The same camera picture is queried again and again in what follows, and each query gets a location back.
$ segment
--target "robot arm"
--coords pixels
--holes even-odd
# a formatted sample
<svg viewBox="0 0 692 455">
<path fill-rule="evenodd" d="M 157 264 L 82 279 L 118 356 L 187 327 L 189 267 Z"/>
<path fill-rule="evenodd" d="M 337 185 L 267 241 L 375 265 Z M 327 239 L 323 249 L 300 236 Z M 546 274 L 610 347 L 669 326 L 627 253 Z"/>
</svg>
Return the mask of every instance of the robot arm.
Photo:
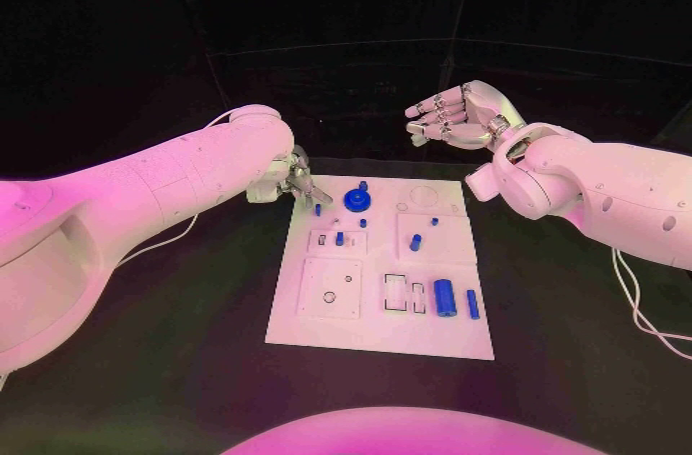
<svg viewBox="0 0 692 455">
<path fill-rule="evenodd" d="M 0 181 L 0 373 L 72 335 L 111 273 L 153 235 L 246 191 L 331 199 L 269 107 L 120 160 L 49 180 Z"/>
<path fill-rule="evenodd" d="M 499 194 L 526 218 L 564 217 L 587 237 L 623 252 L 692 270 L 690 157 L 592 143 L 546 123 L 525 125 L 504 95 L 479 81 L 405 113 L 421 115 L 406 125 L 414 145 L 440 139 L 494 152 L 492 163 L 466 178 L 480 201 Z"/>
</svg>

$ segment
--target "table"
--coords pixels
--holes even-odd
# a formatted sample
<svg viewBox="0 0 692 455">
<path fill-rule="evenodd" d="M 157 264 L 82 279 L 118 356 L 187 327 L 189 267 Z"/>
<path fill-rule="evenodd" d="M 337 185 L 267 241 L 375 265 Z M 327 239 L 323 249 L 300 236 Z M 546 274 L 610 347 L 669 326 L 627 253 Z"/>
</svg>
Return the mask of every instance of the table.
<svg viewBox="0 0 692 455">
<path fill-rule="evenodd" d="M 311 166 L 448 180 L 476 168 Z M 293 197 L 251 205 L 239 196 L 117 270 L 72 338 L 10 375 L 0 453 L 213 454 L 297 418 L 363 406 L 479 413 L 610 453 L 686 453 L 692 363 L 636 329 L 610 249 L 565 220 L 526 220 L 500 199 L 464 195 L 493 362 L 265 344 Z M 650 320 L 692 332 L 686 272 L 627 260 Z"/>
</svg>

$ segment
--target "cable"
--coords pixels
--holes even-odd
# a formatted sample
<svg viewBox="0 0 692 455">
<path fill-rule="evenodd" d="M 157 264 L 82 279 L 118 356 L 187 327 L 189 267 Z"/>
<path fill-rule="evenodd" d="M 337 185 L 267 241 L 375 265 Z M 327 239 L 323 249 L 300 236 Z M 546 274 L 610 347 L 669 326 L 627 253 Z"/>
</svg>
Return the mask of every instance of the cable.
<svg viewBox="0 0 692 455">
<path fill-rule="evenodd" d="M 228 117 L 231 115 L 231 113 L 233 113 L 236 109 L 233 108 L 232 110 L 228 110 L 226 112 L 223 112 L 205 126 L 205 128 L 209 128 L 219 120 L 223 119 L 223 117 Z M 187 235 L 187 232 L 190 231 L 192 229 L 192 226 L 195 225 L 195 222 L 197 221 L 197 215 L 199 213 L 192 217 L 192 222 L 190 222 L 190 225 L 187 225 L 187 228 L 184 230 L 184 232 L 177 235 L 177 237 L 173 237 L 170 240 L 166 240 L 164 242 L 161 243 L 157 243 L 156 245 L 151 245 L 150 247 L 147 248 L 143 248 L 138 252 L 134 252 L 128 257 L 125 257 L 120 263 L 115 265 L 115 268 L 121 267 L 134 257 L 137 257 L 138 255 L 141 255 L 144 252 L 148 252 L 150 250 L 153 250 L 154 248 L 158 248 L 158 247 L 163 247 L 163 245 L 167 245 L 169 243 L 174 242 L 176 240 L 180 240 L 186 235 Z"/>
<path fill-rule="evenodd" d="M 627 289 L 627 285 L 624 283 L 623 276 L 620 274 L 620 268 L 617 266 L 617 262 L 621 263 L 624 269 L 627 270 L 627 274 L 630 275 L 630 278 L 631 278 L 631 283 L 634 284 L 634 299 L 631 298 L 630 290 Z M 617 280 L 620 281 L 620 285 L 623 287 L 624 295 L 627 296 L 627 300 L 628 300 L 630 305 L 631 305 L 631 318 L 634 320 L 634 325 L 637 326 L 637 328 L 643 332 L 649 333 L 650 335 L 654 335 L 659 338 L 663 345 L 672 350 L 672 352 L 676 355 L 679 355 L 682 358 L 686 358 L 688 360 L 692 360 L 692 355 L 688 355 L 686 353 L 682 353 L 673 347 L 673 345 L 670 345 L 670 342 L 667 341 L 667 338 L 675 338 L 677 340 L 692 341 L 692 337 L 689 337 L 686 335 L 677 335 L 675 333 L 660 333 L 659 330 L 656 329 L 656 327 L 653 326 L 653 323 L 647 320 L 647 318 L 644 317 L 644 314 L 639 310 L 639 303 L 641 301 L 641 291 L 640 291 L 640 288 L 639 288 L 637 277 L 634 276 L 634 272 L 631 271 L 630 266 L 627 265 L 627 263 L 623 259 L 623 254 L 620 253 L 620 250 L 617 250 L 615 248 L 613 248 L 613 268 L 615 270 L 615 276 L 617 276 Z M 640 321 L 639 321 L 640 319 L 641 319 L 641 321 L 644 322 L 644 324 L 649 328 L 644 328 L 641 326 Z"/>
</svg>

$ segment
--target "white board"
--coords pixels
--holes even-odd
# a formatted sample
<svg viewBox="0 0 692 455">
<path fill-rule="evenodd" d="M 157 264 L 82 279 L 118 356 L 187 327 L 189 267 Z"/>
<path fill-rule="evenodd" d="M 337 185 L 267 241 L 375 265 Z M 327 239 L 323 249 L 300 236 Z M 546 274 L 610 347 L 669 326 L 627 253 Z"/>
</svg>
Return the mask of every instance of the white board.
<svg viewBox="0 0 692 455">
<path fill-rule="evenodd" d="M 334 203 L 317 216 L 303 200 L 295 202 L 267 343 L 493 360 L 461 183 L 313 178 Z M 372 205 L 353 213 L 343 196 L 363 180 Z M 414 234 L 422 237 L 418 251 Z M 454 317 L 437 314 L 438 279 L 453 284 Z M 479 319 L 470 316 L 470 289 Z"/>
</svg>

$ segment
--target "robotic hand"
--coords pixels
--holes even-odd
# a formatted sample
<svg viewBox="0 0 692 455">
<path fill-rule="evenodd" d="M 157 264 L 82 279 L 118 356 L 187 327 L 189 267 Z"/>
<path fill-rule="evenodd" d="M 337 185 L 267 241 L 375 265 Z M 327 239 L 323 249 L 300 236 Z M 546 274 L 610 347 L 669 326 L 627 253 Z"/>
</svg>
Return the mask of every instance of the robotic hand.
<svg viewBox="0 0 692 455">
<path fill-rule="evenodd" d="M 242 191 L 251 202 L 282 192 L 308 206 L 331 202 L 291 129 L 262 105 L 86 170 L 0 181 L 0 374 L 72 335 L 131 249 Z"/>
<path fill-rule="evenodd" d="M 497 194 L 536 220 L 555 215 L 614 249 L 692 270 L 692 158 L 592 143 L 546 123 L 526 125 L 504 95 L 473 81 L 427 98 L 405 115 L 414 145 L 430 139 L 494 152 L 466 177 L 480 201 Z"/>
</svg>

